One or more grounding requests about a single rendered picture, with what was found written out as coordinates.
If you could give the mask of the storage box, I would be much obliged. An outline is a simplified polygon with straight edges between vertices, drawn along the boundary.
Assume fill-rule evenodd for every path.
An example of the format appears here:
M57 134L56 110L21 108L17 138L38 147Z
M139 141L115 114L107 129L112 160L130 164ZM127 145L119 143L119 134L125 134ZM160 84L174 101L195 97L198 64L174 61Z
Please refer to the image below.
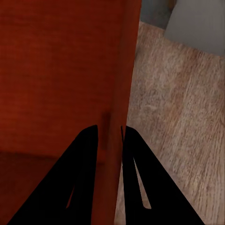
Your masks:
M93 125L90 225L114 225L141 4L0 0L0 225Z

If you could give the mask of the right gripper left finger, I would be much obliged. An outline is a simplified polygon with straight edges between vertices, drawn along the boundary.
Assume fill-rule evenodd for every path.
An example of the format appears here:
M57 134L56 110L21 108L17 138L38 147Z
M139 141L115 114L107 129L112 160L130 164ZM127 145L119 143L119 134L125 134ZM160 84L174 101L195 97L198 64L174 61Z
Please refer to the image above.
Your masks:
M93 125L79 133L7 225L90 225L97 152Z

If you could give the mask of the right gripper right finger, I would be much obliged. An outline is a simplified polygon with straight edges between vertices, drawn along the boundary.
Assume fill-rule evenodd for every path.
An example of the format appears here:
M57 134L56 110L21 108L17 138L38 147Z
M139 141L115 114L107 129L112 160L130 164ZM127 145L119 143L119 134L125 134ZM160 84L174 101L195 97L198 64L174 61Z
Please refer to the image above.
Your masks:
M133 128L122 136L126 225L205 225L155 154ZM143 206L137 165L151 209Z

